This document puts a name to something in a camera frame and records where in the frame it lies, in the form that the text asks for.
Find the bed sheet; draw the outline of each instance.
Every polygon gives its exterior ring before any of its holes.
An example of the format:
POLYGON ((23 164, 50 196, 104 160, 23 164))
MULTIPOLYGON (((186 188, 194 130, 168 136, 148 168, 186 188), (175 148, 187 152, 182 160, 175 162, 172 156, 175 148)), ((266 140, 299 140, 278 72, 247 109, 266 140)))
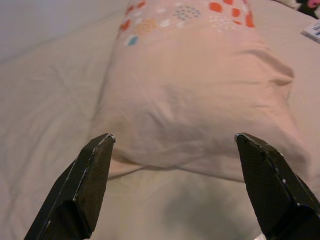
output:
MULTIPOLYGON (((290 105, 316 160, 320 45, 300 35, 313 19, 270 0, 251 4, 258 31, 295 71, 290 105)), ((88 140, 122 17, 115 13, 0 66, 0 239, 24 237, 55 179, 88 140)), ((108 181, 92 238, 248 240, 258 234, 243 183, 143 169, 108 181)))

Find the pillow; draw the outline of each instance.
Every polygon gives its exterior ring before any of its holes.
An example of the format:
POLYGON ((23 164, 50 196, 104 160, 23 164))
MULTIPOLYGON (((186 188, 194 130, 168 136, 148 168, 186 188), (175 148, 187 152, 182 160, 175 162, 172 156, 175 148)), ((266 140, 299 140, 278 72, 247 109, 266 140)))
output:
POLYGON ((275 0, 315 19, 320 17, 320 0, 275 0))
POLYGON ((286 102, 292 81, 257 35, 246 0, 133 0, 92 137, 115 135, 111 176, 176 166, 242 180, 234 136, 246 132, 306 179, 309 157, 286 102))

